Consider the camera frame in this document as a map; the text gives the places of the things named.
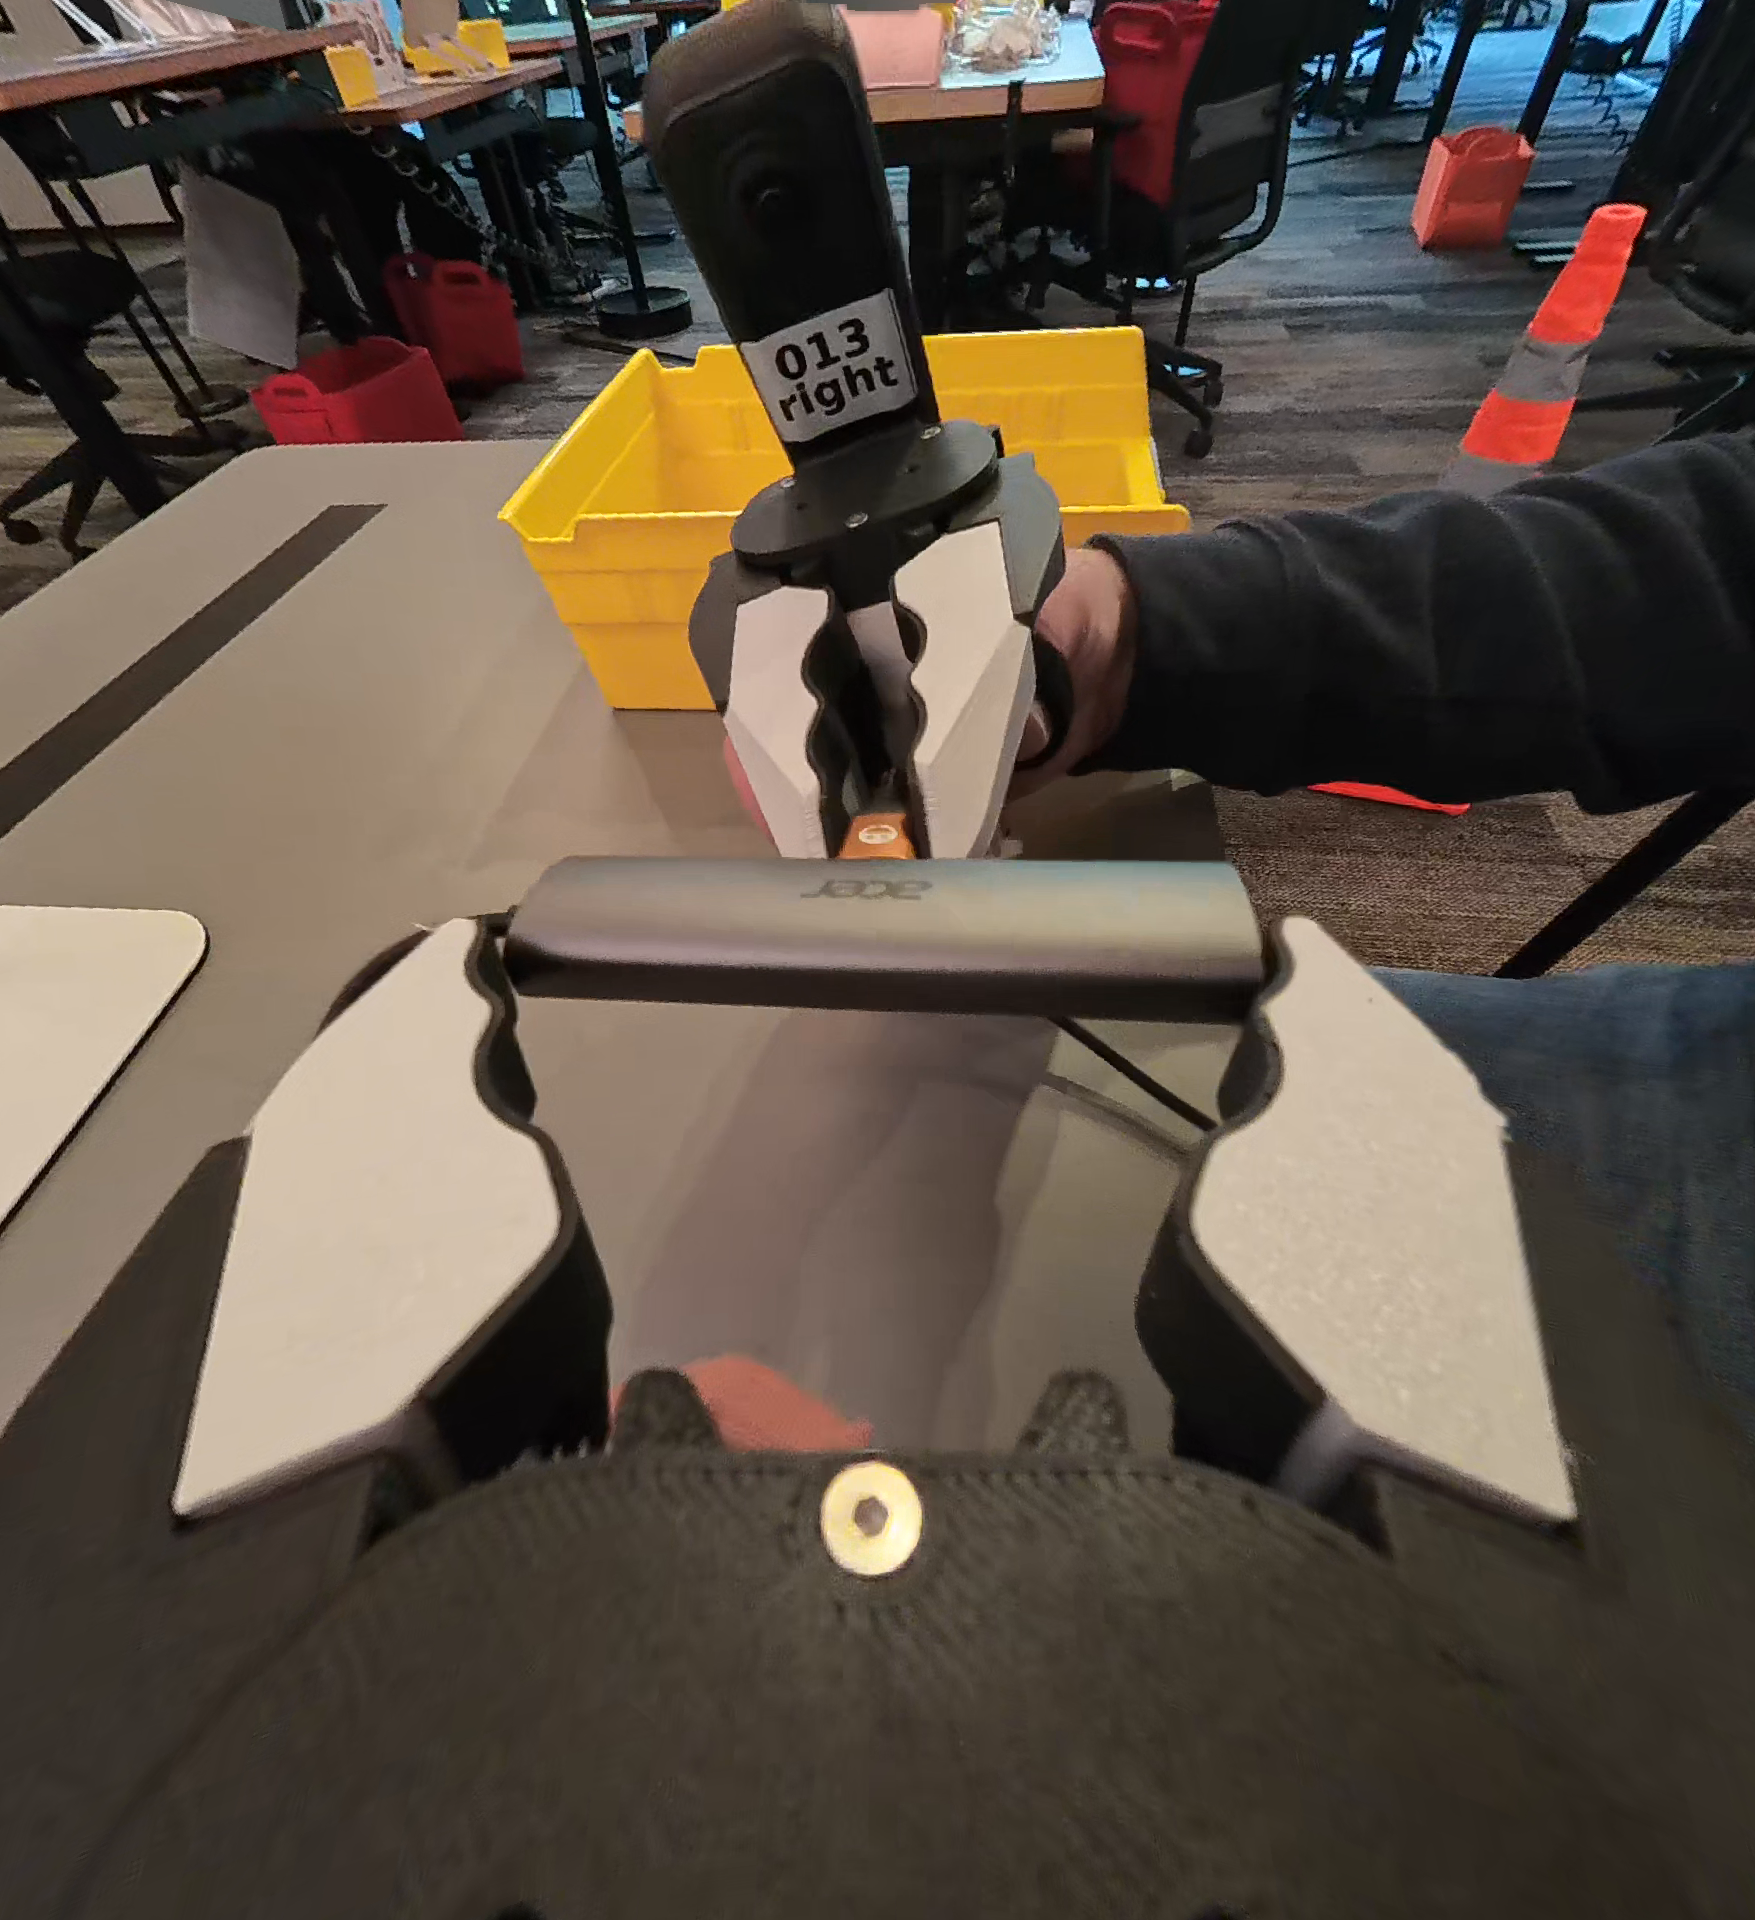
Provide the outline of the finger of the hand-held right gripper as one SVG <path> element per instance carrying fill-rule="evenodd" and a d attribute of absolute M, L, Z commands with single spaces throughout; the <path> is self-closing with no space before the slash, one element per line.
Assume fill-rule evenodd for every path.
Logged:
<path fill-rule="evenodd" d="M 939 536 L 891 576 L 890 613 L 897 651 L 878 679 L 916 851 L 987 856 L 1037 687 L 1002 529 Z"/>
<path fill-rule="evenodd" d="M 827 588 L 777 587 L 737 610 L 725 757 L 775 851 L 836 857 L 862 788 L 845 716 L 855 648 Z"/>

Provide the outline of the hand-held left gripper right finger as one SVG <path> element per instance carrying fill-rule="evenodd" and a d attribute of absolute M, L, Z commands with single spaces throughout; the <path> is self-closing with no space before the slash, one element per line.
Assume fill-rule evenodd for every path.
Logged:
<path fill-rule="evenodd" d="M 1538 1529 L 1577 1501 L 1503 1113 L 1287 917 L 1136 1293 L 1172 1447 L 1325 1510 L 1379 1467 Z"/>

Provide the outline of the wooden desk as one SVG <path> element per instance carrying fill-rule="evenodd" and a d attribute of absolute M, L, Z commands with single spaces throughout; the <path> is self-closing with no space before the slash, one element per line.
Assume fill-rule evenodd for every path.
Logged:
<path fill-rule="evenodd" d="M 66 60 L 0 60 L 0 135 L 47 131 L 78 159 L 78 181 L 240 148 L 263 133 L 325 126 L 341 111 L 323 49 L 358 42 L 347 21 L 238 25 L 201 40 L 117 42 Z M 0 345 L 136 517 L 168 499 L 76 349 L 59 345 L 0 264 Z"/>

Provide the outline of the white stand with wooden board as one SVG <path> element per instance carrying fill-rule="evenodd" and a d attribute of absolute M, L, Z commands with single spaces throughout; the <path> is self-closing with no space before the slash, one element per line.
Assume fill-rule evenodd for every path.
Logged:
<path fill-rule="evenodd" d="M 180 909 L 0 904 L 0 1228 L 207 952 Z"/>

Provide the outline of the pale-topped desk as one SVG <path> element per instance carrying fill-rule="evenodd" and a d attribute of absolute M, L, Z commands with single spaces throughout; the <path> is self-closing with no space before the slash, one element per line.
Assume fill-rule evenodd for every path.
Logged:
<path fill-rule="evenodd" d="M 924 76 L 867 81 L 884 168 L 906 176 L 903 244 L 918 318 L 952 331 L 971 307 L 974 205 L 988 179 L 1009 184 L 1017 163 L 1092 131 L 1105 67 L 1085 18 L 1061 16 L 1054 49 L 1009 71 L 941 53 Z"/>

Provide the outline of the orange traffic cone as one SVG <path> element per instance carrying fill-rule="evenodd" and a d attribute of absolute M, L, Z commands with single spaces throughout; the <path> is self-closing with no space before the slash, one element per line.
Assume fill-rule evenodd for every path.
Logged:
<path fill-rule="evenodd" d="M 1646 208 L 1635 202 L 1589 213 L 1442 470 L 1440 492 L 1491 496 L 1536 479 L 1555 459 L 1589 351 L 1609 318 L 1646 218 Z"/>

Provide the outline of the person's jeans leg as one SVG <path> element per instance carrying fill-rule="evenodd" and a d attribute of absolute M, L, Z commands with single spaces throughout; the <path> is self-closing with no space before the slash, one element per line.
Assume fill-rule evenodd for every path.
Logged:
<path fill-rule="evenodd" d="M 1755 962 L 1373 979 L 1577 1172 L 1755 1447 Z"/>

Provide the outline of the red fabric bag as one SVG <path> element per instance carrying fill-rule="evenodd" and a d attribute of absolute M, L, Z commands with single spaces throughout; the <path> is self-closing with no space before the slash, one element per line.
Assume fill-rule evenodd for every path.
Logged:
<path fill-rule="evenodd" d="M 1104 62 L 1101 106 L 1116 124 L 1112 178 L 1164 211 L 1185 97 L 1216 13 L 1216 2 L 1112 2 L 1092 27 Z"/>

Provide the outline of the black pole with round base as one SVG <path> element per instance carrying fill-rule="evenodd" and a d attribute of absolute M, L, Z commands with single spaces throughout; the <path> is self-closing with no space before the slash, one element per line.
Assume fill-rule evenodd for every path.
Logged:
<path fill-rule="evenodd" d="M 602 185 L 602 204 L 626 264 L 623 287 L 602 292 L 595 300 L 597 327 L 615 343 L 653 345 L 685 332 L 695 323 L 693 303 L 691 297 L 676 287 L 662 284 L 650 291 L 611 133 L 608 97 L 593 42 L 593 25 L 586 2 L 567 2 L 567 13 L 576 37 L 584 120 L 593 133 L 593 159 Z"/>

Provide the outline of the yellow plastic bin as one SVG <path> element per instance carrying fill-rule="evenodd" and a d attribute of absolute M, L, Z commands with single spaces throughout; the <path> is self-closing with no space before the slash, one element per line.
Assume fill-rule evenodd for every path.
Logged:
<path fill-rule="evenodd" d="M 1189 529 L 1166 494 L 1136 327 L 935 335 L 928 352 L 942 414 L 1036 459 L 1069 546 Z M 643 349 L 511 496 L 501 520 L 610 707 L 714 707 L 691 646 L 698 590 L 734 517 L 789 471 L 737 349 L 685 368 Z"/>

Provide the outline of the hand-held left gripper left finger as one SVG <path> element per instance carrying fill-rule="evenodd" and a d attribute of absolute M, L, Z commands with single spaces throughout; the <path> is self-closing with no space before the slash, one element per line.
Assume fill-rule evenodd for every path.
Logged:
<path fill-rule="evenodd" d="M 498 927 L 453 919 L 363 981 L 266 1095 L 180 1520 L 366 1461 L 435 1494 L 602 1451 L 613 1306 L 516 1023 Z"/>

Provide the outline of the person's right hand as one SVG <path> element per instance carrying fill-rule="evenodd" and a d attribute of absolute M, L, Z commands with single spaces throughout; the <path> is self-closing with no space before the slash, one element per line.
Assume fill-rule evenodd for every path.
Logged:
<path fill-rule="evenodd" d="M 1037 689 L 1018 740 L 1010 791 L 1077 772 L 1117 733 L 1133 678 L 1136 607 L 1117 557 L 1099 545 L 1072 549 L 1037 616 Z"/>

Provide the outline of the red fabric bin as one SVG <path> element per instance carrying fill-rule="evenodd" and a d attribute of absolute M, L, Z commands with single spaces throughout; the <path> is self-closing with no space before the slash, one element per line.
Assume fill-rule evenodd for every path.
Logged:
<path fill-rule="evenodd" d="M 526 377 L 513 292 L 472 261 L 398 252 L 383 292 L 404 339 L 425 349 L 454 398 L 482 398 Z"/>
<path fill-rule="evenodd" d="M 369 336 L 276 371 L 251 402 L 281 446 L 460 442 L 464 426 L 428 349 Z"/>

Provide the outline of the white paper sheet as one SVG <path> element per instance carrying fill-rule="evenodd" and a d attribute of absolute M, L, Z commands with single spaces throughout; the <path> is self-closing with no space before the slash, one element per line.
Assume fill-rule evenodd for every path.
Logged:
<path fill-rule="evenodd" d="M 190 332 L 274 371 L 298 360 L 301 274 L 266 202 L 193 168 L 178 173 Z"/>

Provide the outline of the orange fabric bin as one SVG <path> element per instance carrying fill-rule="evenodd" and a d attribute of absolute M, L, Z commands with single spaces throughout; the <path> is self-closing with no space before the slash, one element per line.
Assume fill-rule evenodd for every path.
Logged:
<path fill-rule="evenodd" d="M 1430 142 L 1410 211 L 1421 252 L 1487 252 L 1505 243 L 1536 148 L 1520 131 L 1472 127 Z"/>

